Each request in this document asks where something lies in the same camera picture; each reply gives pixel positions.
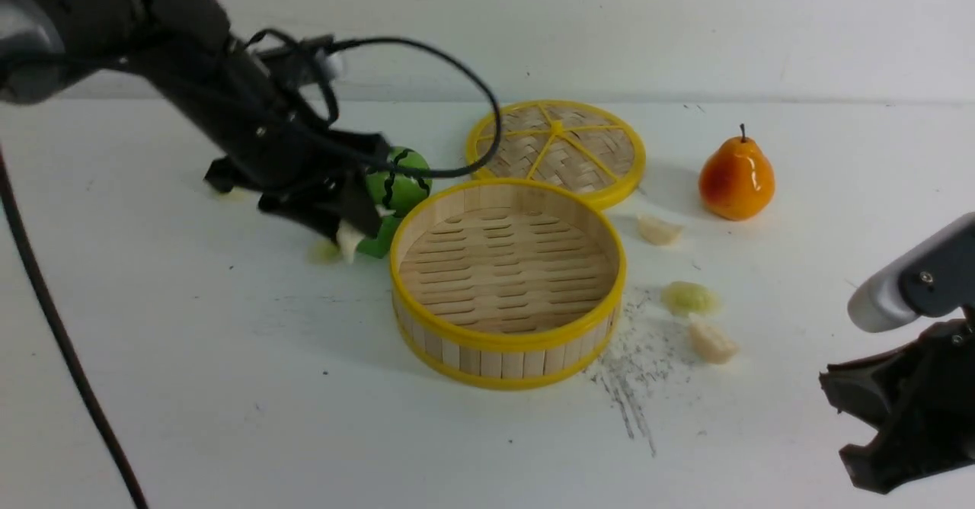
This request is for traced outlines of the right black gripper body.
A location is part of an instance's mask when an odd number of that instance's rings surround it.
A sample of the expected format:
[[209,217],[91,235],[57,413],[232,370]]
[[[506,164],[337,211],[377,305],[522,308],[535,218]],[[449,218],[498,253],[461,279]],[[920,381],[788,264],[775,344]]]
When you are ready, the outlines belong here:
[[973,464],[973,349],[973,326],[951,319],[900,348],[820,373],[829,404],[875,429],[870,443],[839,451],[854,487],[886,495]]

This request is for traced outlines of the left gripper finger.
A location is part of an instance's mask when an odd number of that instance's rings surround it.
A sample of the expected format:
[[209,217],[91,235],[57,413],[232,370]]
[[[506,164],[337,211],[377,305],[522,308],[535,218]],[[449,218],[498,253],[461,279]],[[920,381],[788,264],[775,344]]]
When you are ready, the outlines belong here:
[[299,224],[338,245],[337,232],[341,216],[334,206],[312,197],[278,197],[262,194],[257,209],[265,215],[273,215]]
[[365,238],[379,234],[383,216],[369,194],[361,170],[346,170],[337,206],[339,228],[358,232]]

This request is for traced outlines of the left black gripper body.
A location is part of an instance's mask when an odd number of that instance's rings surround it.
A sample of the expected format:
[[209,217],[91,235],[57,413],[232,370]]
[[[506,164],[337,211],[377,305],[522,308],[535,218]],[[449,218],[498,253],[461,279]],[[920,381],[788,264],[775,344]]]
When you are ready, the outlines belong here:
[[312,197],[337,210],[344,172],[366,176],[371,161],[385,162],[389,145],[382,135],[334,130],[253,53],[229,54],[219,74],[230,89],[216,103],[237,117],[224,157],[206,170],[206,183],[217,192]]

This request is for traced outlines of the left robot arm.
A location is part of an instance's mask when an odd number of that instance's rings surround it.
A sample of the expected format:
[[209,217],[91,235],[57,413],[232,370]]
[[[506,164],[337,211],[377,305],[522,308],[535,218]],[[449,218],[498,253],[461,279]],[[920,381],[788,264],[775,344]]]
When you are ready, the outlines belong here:
[[276,37],[254,52],[217,0],[2,0],[2,100],[39,104],[101,69],[139,76],[222,150],[204,177],[217,193],[255,192],[262,213],[331,239],[376,237],[366,165],[388,144],[332,127],[331,37]]

